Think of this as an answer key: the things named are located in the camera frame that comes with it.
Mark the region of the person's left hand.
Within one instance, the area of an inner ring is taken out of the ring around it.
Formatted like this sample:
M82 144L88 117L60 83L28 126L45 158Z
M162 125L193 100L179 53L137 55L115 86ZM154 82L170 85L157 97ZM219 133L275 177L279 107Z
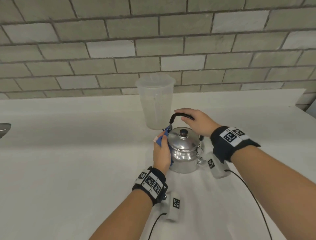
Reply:
M164 133L165 131L158 135L158 138L162 137L161 146L156 142L153 143L153 168L160 170L166 175L171 165L171 154L167 136Z

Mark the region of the person's right hand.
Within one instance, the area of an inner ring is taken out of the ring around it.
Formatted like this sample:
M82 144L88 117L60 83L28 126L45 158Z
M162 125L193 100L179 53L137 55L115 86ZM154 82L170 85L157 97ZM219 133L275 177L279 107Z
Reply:
M193 131L204 137L210 137L211 134L219 127L206 113L191 108L182 108L175 110L175 113L184 113L194 117L194 121L184 121Z

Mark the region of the blue cleaning cloth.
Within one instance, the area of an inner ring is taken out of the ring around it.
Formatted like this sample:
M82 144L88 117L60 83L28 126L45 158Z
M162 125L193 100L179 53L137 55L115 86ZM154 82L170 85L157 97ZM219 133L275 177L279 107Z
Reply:
M171 130L172 128L170 127L170 126L168 126L168 127L166 127L163 131L164 131L164 136L166 136L166 137L168 137L168 133L170 132L170 130ZM161 142L162 142L162 139L163 139L163 135L161 135L160 137L159 137L159 139L157 140L157 144L161 147Z

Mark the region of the silver metal kettle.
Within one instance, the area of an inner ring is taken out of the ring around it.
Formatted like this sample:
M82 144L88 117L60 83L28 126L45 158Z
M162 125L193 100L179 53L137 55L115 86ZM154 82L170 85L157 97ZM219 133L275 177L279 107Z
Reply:
M173 128L176 117L182 116L194 121L185 113L175 113L171 116L169 126L165 130L171 154L170 170L179 174L188 174L198 168L204 152L204 136L199 135L188 127Z

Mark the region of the person's left forearm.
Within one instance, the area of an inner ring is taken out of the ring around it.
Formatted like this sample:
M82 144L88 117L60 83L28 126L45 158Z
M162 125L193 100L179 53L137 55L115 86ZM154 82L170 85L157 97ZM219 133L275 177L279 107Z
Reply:
M133 190L89 240L139 240L152 207L151 198L144 191Z

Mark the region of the person's right forearm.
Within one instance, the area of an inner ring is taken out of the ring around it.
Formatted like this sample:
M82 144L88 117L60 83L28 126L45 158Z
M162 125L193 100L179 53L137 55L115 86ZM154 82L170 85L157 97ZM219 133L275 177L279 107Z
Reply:
M231 157L287 240L316 240L316 184L255 146Z

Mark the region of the translucent plastic pitcher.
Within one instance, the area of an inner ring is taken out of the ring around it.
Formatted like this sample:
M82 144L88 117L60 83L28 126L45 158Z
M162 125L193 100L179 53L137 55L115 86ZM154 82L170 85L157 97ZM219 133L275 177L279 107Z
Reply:
M145 74L136 81L145 123L152 130L169 125L176 80L165 73Z

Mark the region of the black left wristband with markers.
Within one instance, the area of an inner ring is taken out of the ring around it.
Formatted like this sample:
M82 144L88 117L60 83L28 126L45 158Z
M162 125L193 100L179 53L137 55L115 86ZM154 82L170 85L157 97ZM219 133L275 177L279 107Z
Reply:
M146 193L154 206L165 199L168 190L166 177L160 170L151 166L136 178L132 190L136 189Z

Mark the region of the black wristband with markers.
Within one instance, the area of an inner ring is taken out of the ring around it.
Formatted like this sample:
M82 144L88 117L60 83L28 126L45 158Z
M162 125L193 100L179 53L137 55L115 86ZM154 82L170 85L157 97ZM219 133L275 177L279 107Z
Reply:
M232 155L247 146L261 147L242 130L235 127L221 126L210 137L213 154L221 162L231 162Z
M146 193L154 206L165 199L168 190L166 177L160 170L151 166L136 178L132 190L136 189Z

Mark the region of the black right wristband with markers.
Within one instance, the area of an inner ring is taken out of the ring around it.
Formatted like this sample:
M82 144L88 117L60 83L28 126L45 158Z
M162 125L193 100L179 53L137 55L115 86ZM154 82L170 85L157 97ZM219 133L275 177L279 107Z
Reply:
M210 137L213 154L221 162L231 162L232 155L247 146L261 147L242 130L235 127L221 126Z

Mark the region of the grey metal utensil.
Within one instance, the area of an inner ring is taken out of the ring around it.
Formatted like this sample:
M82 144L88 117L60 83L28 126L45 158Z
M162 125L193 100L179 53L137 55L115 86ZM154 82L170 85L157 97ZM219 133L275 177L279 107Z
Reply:
M10 123L0 123L0 139L3 138L11 129Z

